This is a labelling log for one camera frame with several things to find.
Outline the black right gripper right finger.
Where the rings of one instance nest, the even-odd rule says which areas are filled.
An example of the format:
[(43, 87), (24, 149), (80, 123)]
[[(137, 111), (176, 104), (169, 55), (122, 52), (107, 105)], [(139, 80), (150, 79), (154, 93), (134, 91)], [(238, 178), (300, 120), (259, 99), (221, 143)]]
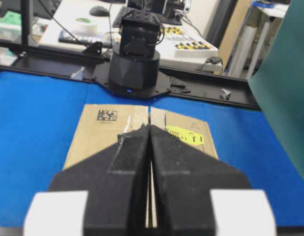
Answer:
[(263, 190), (246, 174), (151, 127), (158, 223), (166, 236), (274, 236)]

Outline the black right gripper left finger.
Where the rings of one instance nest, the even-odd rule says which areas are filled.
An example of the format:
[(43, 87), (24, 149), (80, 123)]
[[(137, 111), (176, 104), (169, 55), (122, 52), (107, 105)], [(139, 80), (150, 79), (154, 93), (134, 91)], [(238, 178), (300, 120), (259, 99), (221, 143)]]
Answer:
[(130, 236), (145, 225), (149, 126), (54, 175), (35, 194), (26, 236)]

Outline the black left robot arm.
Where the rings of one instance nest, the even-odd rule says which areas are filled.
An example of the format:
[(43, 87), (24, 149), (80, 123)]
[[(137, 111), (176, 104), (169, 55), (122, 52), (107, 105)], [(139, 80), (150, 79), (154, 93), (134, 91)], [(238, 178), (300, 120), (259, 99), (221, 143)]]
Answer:
[(121, 17), (121, 41), (115, 45), (108, 74), (108, 88), (140, 98), (160, 94), (157, 87), (160, 54), (155, 50), (161, 23), (147, 10), (128, 8)]

